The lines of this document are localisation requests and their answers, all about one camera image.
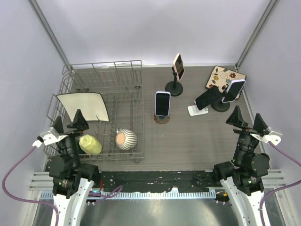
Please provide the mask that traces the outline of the lavender case phone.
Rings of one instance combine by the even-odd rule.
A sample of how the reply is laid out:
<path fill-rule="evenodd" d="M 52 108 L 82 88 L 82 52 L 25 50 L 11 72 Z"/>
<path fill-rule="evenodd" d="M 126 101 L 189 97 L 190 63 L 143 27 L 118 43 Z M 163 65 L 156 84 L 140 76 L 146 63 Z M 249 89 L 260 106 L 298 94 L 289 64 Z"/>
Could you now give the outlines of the lavender case phone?
<path fill-rule="evenodd" d="M 171 93 L 167 91 L 157 91 L 155 94 L 155 115 L 167 117 L 170 115 Z"/>

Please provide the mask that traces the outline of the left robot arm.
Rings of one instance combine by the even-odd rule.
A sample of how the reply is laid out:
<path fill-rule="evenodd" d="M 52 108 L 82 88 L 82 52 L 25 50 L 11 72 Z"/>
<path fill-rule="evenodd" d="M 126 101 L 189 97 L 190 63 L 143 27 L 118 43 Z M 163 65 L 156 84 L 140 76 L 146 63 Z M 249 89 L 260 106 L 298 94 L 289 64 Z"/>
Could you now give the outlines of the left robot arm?
<path fill-rule="evenodd" d="M 53 226 L 78 226 L 91 188 L 100 182 L 97 166 L 81 163 L 77 137 L 89 128 L 81 110 L 77 110 L 74 119 L 63 131 L 62 118 L 58 116 L 45 138 L 47 145 L 55 144 L 58 155 L 49 158 L 47 170 L 53 179 L 54 210 L 51 219 Z"/>

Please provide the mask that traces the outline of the grey wire dish rack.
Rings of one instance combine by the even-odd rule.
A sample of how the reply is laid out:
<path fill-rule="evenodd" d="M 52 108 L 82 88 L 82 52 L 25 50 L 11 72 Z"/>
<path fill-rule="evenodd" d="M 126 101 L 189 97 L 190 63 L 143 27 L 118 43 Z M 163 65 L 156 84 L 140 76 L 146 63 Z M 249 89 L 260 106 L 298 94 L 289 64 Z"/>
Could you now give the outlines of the grey wire dish rack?
<path fill-rule="evenodd" d="M 95 137 L 102 145 L 99 154 L 79 152 L 82 161 L 139 162 L 144 157 L 143 146 L 143 79 L 141 60 L 65 65 L 58 93 L 101 94 L 108 122 L 99 116 L 89 121 L 84 134 Z M 137 144 L 121 150 L 115 143 L 118 129 L 129 129 L 137 136 Z"/>

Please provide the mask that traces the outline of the black case phone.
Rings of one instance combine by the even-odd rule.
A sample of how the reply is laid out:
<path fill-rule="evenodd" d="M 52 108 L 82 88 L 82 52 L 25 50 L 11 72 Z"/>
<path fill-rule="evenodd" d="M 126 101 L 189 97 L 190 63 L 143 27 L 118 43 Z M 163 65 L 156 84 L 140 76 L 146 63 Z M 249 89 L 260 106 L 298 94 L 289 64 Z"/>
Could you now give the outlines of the black case phone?
<path fill-rule="evenodd" d="M 202 95 L 195 99 L 195 104 L 199 110 L 202 110 L 209 106 L 214 101 L 218 100 L 222 96 L 219 88 L 217 86 L 213 86 L 208 89 Z"/>

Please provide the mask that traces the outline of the black round phone stand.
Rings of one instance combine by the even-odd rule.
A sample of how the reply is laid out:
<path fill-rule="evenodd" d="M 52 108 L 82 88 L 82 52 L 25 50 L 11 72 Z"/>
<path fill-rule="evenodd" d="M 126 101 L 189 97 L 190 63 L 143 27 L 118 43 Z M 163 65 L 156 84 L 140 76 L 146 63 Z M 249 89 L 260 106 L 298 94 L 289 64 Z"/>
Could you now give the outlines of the black round phone stand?
<path fill-rule="evenodd" d="M 212 98 L 213 98 L 213 101 L 211 103 L 211 107 L 217 111 L 217 112 L 226 112 L 229 110 L 230 108 L 230 103 L 223 103 L 222 102 L 222 98 L 223 97 L 226 97 L 227 95 L 227 91 L 224 90 L 222 93 L 219 91 L 218 87 L 217 86 L 213 86 L 211 88 L 211 90 L 213 91 L 213 95 L 212 95 Z"/>

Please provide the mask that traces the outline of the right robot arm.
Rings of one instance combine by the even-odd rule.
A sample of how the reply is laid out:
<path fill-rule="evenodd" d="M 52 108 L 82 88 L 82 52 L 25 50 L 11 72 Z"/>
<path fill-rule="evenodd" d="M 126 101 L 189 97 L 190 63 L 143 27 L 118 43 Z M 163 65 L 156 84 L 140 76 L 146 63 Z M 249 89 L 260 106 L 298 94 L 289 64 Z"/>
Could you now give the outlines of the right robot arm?
<path fill-rule="evenodd" d="M 265 153 L 255 153 L 255 148 L 267 134 L 268 126 L 256 114 L 253 127 L 249 127 L 238 105 L 226 124 L 234 126 L 238 141 L 232 160 L 214 166 L 213 182 L 224 188 L 240 226 L 261 226 L 260 213 L 266 213 L 265 207 L 260 207 L 264 197 L 262 177 L 268 174 L 270 158 Z"/>

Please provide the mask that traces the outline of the purple case phone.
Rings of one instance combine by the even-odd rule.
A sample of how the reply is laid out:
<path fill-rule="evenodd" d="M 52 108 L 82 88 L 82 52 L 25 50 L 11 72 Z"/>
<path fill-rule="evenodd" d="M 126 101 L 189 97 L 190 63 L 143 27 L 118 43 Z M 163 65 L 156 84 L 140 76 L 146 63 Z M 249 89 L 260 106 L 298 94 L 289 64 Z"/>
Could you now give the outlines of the purple case phone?
<path fill-rule="evenodd" d="M 223 94 L 222 103 L 230 103 L 235 101 L 245 83 L 245 79 L 233 80 L 225 90 L 225 94 Z"/>

